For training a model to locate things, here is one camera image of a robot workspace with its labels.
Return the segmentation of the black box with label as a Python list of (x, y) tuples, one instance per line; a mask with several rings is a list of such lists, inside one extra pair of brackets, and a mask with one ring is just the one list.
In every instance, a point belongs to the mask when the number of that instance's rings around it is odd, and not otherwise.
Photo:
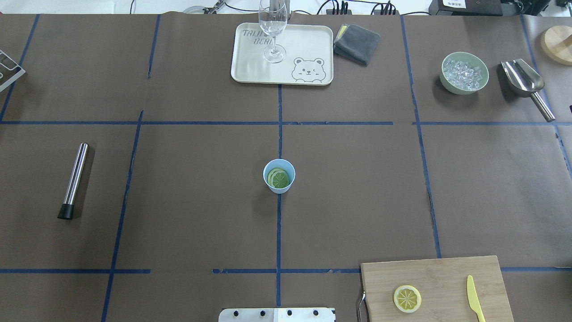
[(432, 0), (432, 16), (503, 16), (500, 0)]

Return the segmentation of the steel ice scoop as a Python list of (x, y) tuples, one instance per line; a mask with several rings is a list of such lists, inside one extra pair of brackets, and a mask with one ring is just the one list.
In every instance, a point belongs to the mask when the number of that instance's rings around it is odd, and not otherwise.
[(519, 97), (531, 98), (545, 121), (553, 122), (555, 116), (541, 97), (541, 90), (545, 87), (541, 75), (523, 59), (501, 61), (500, 65), (506, 74), (511, 90)]

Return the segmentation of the green bowl of ice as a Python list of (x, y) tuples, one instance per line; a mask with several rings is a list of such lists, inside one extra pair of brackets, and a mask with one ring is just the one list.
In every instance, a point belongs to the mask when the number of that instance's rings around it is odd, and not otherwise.
[(467, 52), (453, 52), (441, 63), (441, 84), (453, 94), (472, 94), (483, 89), (489, 80), (484, 61)]

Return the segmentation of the steel muddler black tip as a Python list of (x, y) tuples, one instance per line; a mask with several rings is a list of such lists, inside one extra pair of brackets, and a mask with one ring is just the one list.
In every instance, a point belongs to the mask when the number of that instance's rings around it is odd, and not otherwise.
[(60, 220), (72, 220), (74, 212), (74, 202), (79, 188), (80, 178), (83, 173), (84, 162), (88, 154), (88, 143), (80, 143), (74, 160), (73, 169), (70, 175), (69, 183), (66, 188), (63, 204), (60, 207), (57, 216)]

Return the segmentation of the clear wine glass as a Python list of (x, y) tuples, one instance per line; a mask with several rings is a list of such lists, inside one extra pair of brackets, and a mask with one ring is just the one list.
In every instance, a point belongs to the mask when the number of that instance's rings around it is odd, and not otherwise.
[(259, 25), (261, 30), (272, 39), (263, 52), (263, 58), (272, 64), (280, 63), (286, 57), (286, 50), (277, 43), (277, 37), (286, 28), (288, 11), (285, 0), (260, 0)]

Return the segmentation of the grey folded cloth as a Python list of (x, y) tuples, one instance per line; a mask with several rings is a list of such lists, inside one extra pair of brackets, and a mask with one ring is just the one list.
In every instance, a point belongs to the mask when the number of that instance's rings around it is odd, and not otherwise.
[(333, 41), (333, 52), (357, 64), (367, 66), (381, 35), (359, 25), (342, 24)]

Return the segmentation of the light blue plastic cup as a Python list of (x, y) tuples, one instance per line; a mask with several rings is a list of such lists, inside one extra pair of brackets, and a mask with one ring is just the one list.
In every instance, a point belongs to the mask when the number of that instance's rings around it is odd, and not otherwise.
[(268, 162), (263, 169), (264, 182), (276, 194), (286, 193), (295, 178), (294, 166), (286, 159), (274, 159)]

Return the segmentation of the bamboo cutting board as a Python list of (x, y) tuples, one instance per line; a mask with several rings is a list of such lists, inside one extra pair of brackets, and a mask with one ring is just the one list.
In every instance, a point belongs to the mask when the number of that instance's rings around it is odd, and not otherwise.
[[(494, 255), (362, 263), (360, 265), (370, 322), (476, 322), (467, 298), (467, 277), (487, 322), (512, 322), (513, 314)], [(421, 295), (420, 308), (404, 313), (394, 291), (411, 285)]]

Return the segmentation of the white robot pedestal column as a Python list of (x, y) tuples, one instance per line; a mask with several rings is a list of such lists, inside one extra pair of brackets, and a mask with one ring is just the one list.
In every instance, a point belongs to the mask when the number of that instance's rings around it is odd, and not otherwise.
[(333, 308), (227, 308), (221, 310), (219, 322), (335, 322)]

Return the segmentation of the yellow plastic knife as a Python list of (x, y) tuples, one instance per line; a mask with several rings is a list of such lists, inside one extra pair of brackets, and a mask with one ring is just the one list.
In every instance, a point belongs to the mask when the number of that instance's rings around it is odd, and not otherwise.
[(470, 309), (476, 314), (479, 322), (485, 322), (486, 319), (484, 317), (484, 313), (480, 305), (480, 301), (474, 283), (474, 277), (472, 275), (468, 275), (467, 277), (466, 292)]

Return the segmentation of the wooden cup tree stand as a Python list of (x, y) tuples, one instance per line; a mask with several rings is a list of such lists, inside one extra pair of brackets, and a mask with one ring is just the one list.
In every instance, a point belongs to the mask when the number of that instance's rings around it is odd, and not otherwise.
[(541, 48), (553, 61), (572, 65), (572, 27), (556, 25), (541, 34)]

